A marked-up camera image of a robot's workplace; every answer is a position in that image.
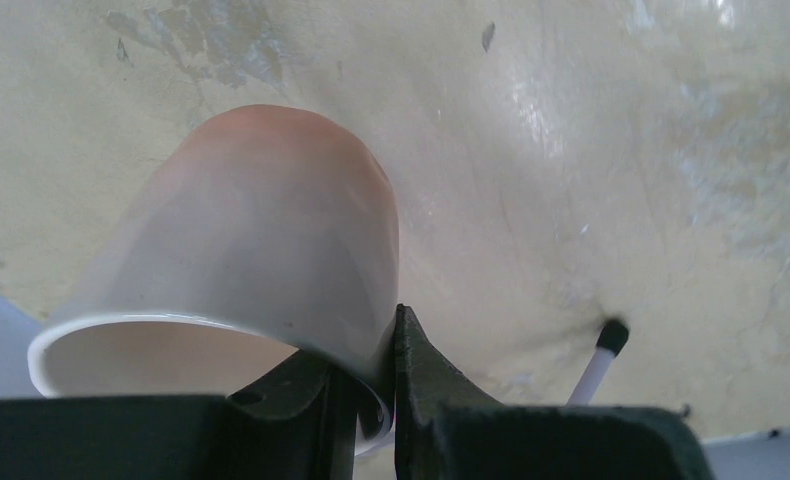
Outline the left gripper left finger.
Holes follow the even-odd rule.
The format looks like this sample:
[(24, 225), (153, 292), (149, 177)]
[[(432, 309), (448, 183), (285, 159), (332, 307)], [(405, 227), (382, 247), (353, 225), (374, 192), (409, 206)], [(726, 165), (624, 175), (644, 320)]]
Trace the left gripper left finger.
[(350, 479), (359, 386), (320, 357), (298, 351), (227, 400), (252, 422), (250, 479)]

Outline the pink white mug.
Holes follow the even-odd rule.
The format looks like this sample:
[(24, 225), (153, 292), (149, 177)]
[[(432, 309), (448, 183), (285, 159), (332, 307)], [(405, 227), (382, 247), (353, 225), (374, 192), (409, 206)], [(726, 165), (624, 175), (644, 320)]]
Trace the pink white mug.
[(357, 453), (394, 420), (399, 222), (368, 147), (314, 112), (249, 105), (150, 176), (27, 361), (47, 397), (223, 394), (307, 352), (361, 386)]

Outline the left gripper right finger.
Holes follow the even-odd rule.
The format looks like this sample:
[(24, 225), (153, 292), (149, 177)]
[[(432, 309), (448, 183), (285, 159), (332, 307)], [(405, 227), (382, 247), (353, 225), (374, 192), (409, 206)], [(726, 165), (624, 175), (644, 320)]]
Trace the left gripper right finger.
[(393, 336), (399, 479), (529, 479), (539, 462), (524, 443), (530, 420), (471, 382), (400, 304)]

